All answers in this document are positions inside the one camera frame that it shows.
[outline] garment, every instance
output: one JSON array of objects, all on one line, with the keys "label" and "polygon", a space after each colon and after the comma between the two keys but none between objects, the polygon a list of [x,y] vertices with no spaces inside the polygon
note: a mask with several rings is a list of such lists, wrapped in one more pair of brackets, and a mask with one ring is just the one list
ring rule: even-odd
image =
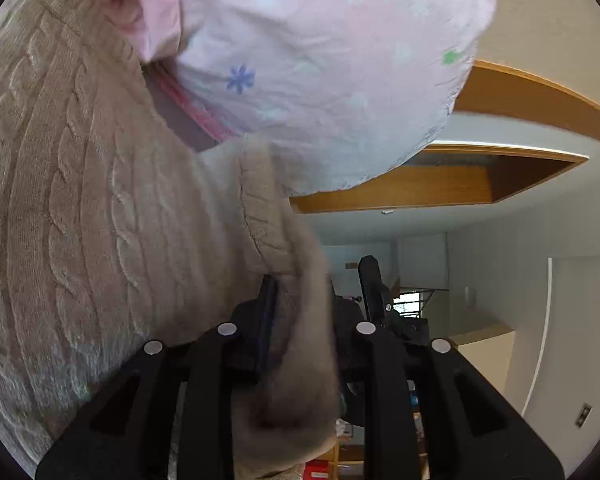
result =
[{"label": "garment", "polygon": [[446,123],[496,0],[122,0],[162,88],[216,140],[260,136],[289,194],[355,186]]},{"label": "garment", "polygon": [[279,282],[259,388],[233,397],[236,471],[290,468],[338,415],[327,264],[268,150],[189,150],[96,0],[0,9],[0,439],[36,463],[147,339],[193,340]]}]

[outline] silver screw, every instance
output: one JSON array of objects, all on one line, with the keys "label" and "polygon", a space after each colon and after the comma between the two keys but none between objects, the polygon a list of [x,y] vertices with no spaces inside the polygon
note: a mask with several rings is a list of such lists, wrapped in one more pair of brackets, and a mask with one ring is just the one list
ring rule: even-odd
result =
[{"label": "silver screw", "polygon": [[233,323],[222,323],[222,325],[218,327],[218,333],[224,336],[233,335],[237,330],[238,327]]},{"label": "silver screw", "polygon": [[361,334],[369,335],[376,331],[376,326],[369,321],[360,321],[356,325],[356,330]]},{"label": "silver screw", "polygon": [[158,340],[153,340],[145,343],[144,353],[149,355],[156,355],[162,352],[162,343]]},{"label": "silver screw", "polygon": [[446,354],[451,350],[451,343],[446,339],[434,339],[431,343],[431,348],[439,354]]}]

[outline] white ceiling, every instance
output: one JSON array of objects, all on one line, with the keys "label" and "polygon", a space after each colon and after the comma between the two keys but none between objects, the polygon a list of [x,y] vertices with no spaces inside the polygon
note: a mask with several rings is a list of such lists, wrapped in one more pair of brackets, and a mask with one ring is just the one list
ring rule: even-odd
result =
[{"label": "white ceiling", "polygon": [[589,160],[544,184],[497,204],[304,215],[323,245],[346,245],[448,232],[546,202],[600,178],[600,142],[558,128],[480,114],[452,114],[436,143],[524,146],[585,155]]}]

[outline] pink cuff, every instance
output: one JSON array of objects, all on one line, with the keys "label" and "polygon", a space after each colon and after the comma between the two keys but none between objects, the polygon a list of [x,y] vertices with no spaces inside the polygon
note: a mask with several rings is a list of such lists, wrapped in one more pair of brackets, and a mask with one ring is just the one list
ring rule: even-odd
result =
[{"label": "pink cuff", "polygon": [[180,45],[182,23],[180,0],[136,0],[142,15],[123,27],[142,62],[175,56]]}]

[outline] beige sweater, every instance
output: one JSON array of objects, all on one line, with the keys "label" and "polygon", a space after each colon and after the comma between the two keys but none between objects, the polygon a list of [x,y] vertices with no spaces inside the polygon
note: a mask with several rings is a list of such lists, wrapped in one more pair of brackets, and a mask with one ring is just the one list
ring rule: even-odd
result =
[{"label": "beige sweater", "polygon": [[326,268],[267,150],[191,153],[94,0],[5,2],[0,439],[30,475],[145,340],[196,338],[265,272],[281,289],[273,364],[264,388],[234,396],[237,470],[311,458],[337,414]]}]

